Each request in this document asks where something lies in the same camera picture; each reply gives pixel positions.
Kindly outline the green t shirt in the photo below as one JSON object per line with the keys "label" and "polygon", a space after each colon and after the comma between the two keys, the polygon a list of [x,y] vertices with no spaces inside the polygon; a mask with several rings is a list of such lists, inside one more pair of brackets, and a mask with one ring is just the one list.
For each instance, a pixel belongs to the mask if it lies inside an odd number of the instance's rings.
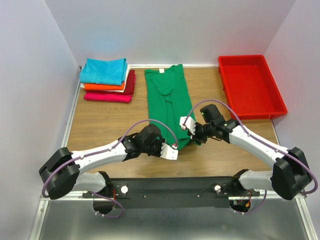
{"label": "green t shirt", "polygon": [[192,109],[184,68],[182,64],[161,70],[144,71],[147,87],[148,118],[160,121],[155,125],[169,145],[178,144],[181,150],[191,141],[186,130],[180,127],[180,118]]}

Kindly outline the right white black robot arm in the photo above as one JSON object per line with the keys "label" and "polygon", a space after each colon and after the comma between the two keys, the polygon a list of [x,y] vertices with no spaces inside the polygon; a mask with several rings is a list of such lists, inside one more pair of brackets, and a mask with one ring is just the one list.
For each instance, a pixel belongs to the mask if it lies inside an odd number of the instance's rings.
{"label": "right white black robot arm", "polygon": [[226,120],[214,104],[200,109],[205,121],[201,124],[191,116],[182,117],[180,126],[188,131],[191,139],[200,144],[209,138],[241,147],[269,167],[269,171],[243,169],[235,174],[230,191],[241,196],[247,190],[276,192],[285,200],[292,200],[312,182],[312,175],[304,152],[294,147],[288,149],[272,143],[249,130],[240,120]]}

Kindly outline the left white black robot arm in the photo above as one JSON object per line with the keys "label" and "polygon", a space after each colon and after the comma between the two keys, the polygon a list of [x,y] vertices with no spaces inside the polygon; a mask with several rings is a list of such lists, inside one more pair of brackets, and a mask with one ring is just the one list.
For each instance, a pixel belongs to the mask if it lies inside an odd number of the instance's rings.
{"label": "left white black robot arm", "polygon": [[107,175],[90,173],[90,170],[135,159],[141,154],[169,159],[169,150],[171,146],[153,123],[100,147],[78,151],[61,147],[38,171],[43,182],[41,194],[51,200],[60,199],[72,191],[94,192],[101,198],[107,197],[111,191]]}

